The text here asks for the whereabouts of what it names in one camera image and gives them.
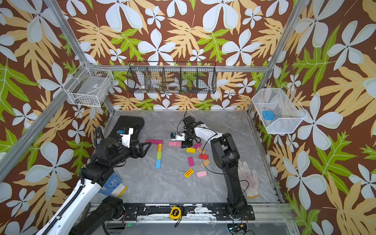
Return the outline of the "magenta block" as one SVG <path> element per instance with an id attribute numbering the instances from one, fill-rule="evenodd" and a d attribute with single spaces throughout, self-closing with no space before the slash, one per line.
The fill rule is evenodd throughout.
<path id="1" fill-rule="evenodd" d="M 201 147 L 201 143 L 196 143 L 194 146 L 193 146 L 193 148 L 195 148 L 195 149 L 198 149 L 199 147 Z"/>
<path id="2" fill-rule="evenodd" d="M 163 140 L 153 140 L 153 143 L 154 143 L 155 145 L 163 144 Z"/>
<path id="3" fill-rule="evenodd" d="M 146 140 L 146 143 L 152 143 L 153 145 L 157 145 L 158 143 L 156 140 Z"/>
<path id="4" fill-rule="evenodd" d="M 190 166 L 190 167 L 193 167 L 193 166 L 194 166 L 194 160 L 193 160 L 193 157 L 188 157 L 188 162 L 189 162 L 189 166 Z"/>

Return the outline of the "green block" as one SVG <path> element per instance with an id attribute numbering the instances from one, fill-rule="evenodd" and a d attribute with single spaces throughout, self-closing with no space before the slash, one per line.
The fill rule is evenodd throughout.
<path id="1" fill-rule="evenodd" d="M 158 151 L 157 152 L 157 160 L 161 160 L 161 159 L 162 159 L 162 152 Z"/>

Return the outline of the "blue block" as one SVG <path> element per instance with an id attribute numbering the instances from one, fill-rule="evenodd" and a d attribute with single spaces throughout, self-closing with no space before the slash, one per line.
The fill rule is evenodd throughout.
<path id="1" fill-rule="evenodd" d="M 155 168 L 156 169 L 160 169 L 161 168 L 161 159 L 157 159 L 156 160 Z"/>

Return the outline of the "yellow red striped block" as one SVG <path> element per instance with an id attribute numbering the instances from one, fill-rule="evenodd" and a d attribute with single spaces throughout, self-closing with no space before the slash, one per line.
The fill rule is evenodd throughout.
<path id="1" fill-rule="evenodd" d="M 189 178 L 191 175 L 193 175 L 193 173 L 194 173 L 194 170 L 190 168 L 189 170 L 187 170 L 187 171 L 184 173 L 184 176 L 185 176 L 186 178 Z"/>

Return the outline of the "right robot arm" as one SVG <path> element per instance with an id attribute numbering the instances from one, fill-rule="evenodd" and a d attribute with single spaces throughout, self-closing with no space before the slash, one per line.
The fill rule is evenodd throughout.
<path id="1" fill-rule="evenodd" d="M 222 170 L 228 190 L 227 203 L 229 214 L 232 218 L 242 217 L 246 211 L 247 200 L 241 188 L 241 180 L 238 173 L 240 153 L 230 133 L 217 132 L 201 121 L 195 121 L 188 116 L 182 119 L 184 131 L 175 134 L 175 137 L 183 136 L 182 147 L 192 147 L 194 139 L 204 141 L 204 145 L 211 145 L 213 160 Z"/>

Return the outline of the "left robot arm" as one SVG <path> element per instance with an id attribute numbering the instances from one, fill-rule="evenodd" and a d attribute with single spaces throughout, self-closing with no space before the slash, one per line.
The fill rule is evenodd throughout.
<path id="1" fill-rule="evenodd" d="M 100 191 L 114 168 L 128 158 L 143 158 L 151 142 L 126 147 L 114 138 L 104 138 L 95 143 L 95 153 L 90 163 L 81 169 L 80 180 L 71 195 L 52 219 L 37 232 L 38 235 L 67 235 L 91 199 Z"/>

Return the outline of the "patterned wooden block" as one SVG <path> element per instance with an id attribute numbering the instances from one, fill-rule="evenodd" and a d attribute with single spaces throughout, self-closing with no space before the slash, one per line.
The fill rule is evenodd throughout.
<path id="1" fill-rule="evenodd" d="M 201 147 L 198 147 L 196 150 L 197 150 L 200 154 L 206 154 L 206 151 L 205 151 L 203 148 L 201 148 Z"/>

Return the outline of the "blue knit glove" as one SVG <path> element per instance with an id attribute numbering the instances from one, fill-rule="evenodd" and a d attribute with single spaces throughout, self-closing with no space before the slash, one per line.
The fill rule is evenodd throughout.
<path id="1" fill-rule="evenodd" d="M 120 198 L 128 187 L 122 182 L 122 178 L 116 171 L 109 177 L 104 186 L 99 190 L 99 194 Z"/>

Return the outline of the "black plastic case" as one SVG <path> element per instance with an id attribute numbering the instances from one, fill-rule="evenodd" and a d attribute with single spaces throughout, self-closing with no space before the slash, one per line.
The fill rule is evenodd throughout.
<path id="1" fill-rule="evenodd" d="M 118 118 L 114 127 L 111 128 L 109 137 L 115 138 L 118 137 L 117 131 L 125 127 L 134 128 L 134 134 L 131 136 L 131 140 L 137 140 L 140 134 L 140 131 L 145 125 L 145 121 L 142 117 L 133 117 L 133 116 L 121 116 Z"/>

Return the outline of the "tan wooden block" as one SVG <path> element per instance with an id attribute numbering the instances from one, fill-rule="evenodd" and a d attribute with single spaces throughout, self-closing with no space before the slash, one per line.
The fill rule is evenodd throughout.
<path id="1" fill-rule="evenodd" d="M 204 162 L 201 163 L 201 166 L 202 166 L 203 168 L 206 168 L 210 163 L 211 163 L 211 162 L 210 162 L 208 159 L 206 159 Z"/>

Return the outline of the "light pink block bottom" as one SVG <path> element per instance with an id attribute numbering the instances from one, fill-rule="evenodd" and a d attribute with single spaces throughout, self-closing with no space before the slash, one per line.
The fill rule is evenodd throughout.
<path id="1" fill-rule="evenodd" d="M 198 178 L 207 176 L 207 172 L 206 171 L 199 171 L 196 174 L 197 174 Z"/>

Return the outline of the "blue object in basket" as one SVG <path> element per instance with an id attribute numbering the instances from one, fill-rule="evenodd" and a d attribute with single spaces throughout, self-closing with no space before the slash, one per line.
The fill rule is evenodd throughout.
<path id="1" fill-rule="evenodd" d="M 273 111 L 269 111 L 269 110 L 264 110 L 262 112 L 262 115 L 263 115 L 263 118 L 265 120 L 269 120 L 269 121 L 272 121 L 272 120 L 274 120 L 276 118 L 274 112 Z"/>

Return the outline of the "white work glove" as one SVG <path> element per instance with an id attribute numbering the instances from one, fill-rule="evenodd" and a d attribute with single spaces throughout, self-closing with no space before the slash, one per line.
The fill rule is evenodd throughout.
<path id="1" fill-rule="evenodd" d="M 251 170 L 248 166 L 248 163 L 244 161 L 239 162 L 238 174 L 241 189 L 245 192 L 247 198 L 251 199 L 258 197 L 259 180 L 257 172 L 255 170 Z"/>

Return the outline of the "yellow tape measure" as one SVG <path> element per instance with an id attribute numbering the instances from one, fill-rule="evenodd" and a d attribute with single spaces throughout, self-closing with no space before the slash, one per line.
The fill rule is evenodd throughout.
<path id="1" fill-rule="evenodd" d="M 173 206 L 170 213 L 169 213 L 169 218 L 172 220 L 180 220 L 182 217 L 182 209 L 177 206 Z"/>

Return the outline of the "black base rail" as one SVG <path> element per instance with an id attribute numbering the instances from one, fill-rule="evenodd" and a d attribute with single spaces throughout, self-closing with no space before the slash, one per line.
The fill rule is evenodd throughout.
<path id="1" fill-rule="evenodd" d="M 141 221 L 142 218 L 169 219 L 171 211 L 180 210 L 184 219 L 232 221 L 254 221 L 255 213 L 250 204 L 241 209 L 227 203 L 188 203 L 188 204 L 153 204 L 153 203 L 123 203 L 115 208 L 111 217 L 113 220 Z"/>

